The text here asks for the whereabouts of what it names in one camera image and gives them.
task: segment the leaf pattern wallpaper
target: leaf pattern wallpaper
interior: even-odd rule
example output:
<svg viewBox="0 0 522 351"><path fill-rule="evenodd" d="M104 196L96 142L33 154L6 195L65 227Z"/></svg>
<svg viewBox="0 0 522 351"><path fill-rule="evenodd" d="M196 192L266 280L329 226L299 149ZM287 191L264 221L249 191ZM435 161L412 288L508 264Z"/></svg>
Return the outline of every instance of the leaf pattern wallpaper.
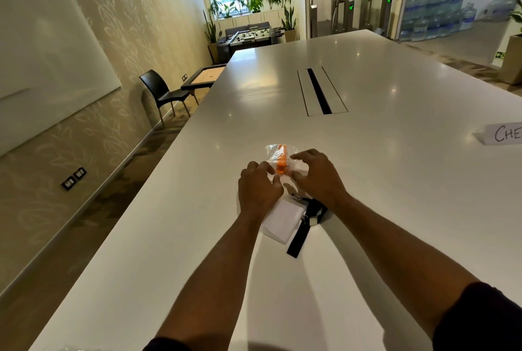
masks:
<svg viewBox="0 0 522 351"><path fill-rule="evenodd" d="M77 1L122 87L0 157L0 292L159 122L138 77L155 69L177 89L211 63L203 0Z"/></svg>

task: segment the white card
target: white card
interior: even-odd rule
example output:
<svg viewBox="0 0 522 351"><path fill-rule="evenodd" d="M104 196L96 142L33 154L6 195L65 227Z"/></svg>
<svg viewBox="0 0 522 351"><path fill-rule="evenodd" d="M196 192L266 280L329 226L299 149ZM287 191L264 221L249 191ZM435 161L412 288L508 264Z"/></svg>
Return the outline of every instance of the white card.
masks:
<svg viewBox="0 0 522 351"><path fill-rule="evenodd" d="M486 145L522 144L522 123L489 124L483 139Z"/></svg>
<svg viewBox="0 0 522 351"><path fill-rule="evenodd" d="M285 194L261 225L261 232L277 242L286 245L299 220L304 214L304 207L298 202L287 200Z"/></svg>

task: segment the chair backrest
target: chair backrest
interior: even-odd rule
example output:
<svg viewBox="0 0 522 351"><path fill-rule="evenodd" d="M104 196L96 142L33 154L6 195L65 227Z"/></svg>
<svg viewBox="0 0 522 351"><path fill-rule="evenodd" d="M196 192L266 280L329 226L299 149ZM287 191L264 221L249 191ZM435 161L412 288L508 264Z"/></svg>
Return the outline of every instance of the chair backrest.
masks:
<svg viewBox="0 0 522 351"><path fill-rule="evenodd" d="M156 71L150 70L141 75L139 78L147 86L150 92L153 93L153 97L156 102L158 99L160 99L160 97L169 92L169 88L165 81Z"/></svg>
<svg viewBox="0 0 522 351"><path fill-rule="evenodd" d="M239 27L234 27L234 28L228 28L225 30L225 35L226 36L232 36L234 35L236 32L241 32L241 31L248 31L248 27L246 25L241 25Z"/></svg>
<svg viewBox="0 0 522 351"><path fill-rule="evenodd" d="M269 26L270 26L270 23L268 21L265 21L264 23L248 24L247 25L248 29L254 28L254 27L259 27L259 29L261 29L261 28L268 28Z"/></svg>

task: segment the glossy tabletop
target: glossy tabletop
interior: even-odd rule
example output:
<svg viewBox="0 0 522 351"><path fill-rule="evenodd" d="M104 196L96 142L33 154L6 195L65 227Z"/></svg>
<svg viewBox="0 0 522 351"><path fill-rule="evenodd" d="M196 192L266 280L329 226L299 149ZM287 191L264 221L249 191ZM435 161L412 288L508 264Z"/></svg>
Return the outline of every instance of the glossy tabletop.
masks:
<svg viewBox="0 0 522 351"><path fill-rule="evenodd" d="M297 71L321 66L348 112L307 116ZM268 144L325 152L354 197L522 303L522 146L475 135L520 121L519 97L369 31L237 51L31 351L141 350ZM259 234L231 350L431 349L338 219L285 251Z"/></svg>

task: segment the black shirt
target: black shirt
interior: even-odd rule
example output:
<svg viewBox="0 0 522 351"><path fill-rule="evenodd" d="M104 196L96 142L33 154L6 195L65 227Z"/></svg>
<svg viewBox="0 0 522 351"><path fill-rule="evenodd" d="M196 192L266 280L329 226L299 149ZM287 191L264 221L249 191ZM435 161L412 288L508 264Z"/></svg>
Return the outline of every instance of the black shirt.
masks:
<svg viewBox="0 0 522 351"><path fill-rule="evenodd" d="M522 350L522 309L483 282L468 285L443 316L433 350ZM169 338L153 339L144 351L191 351Z"/></svg>

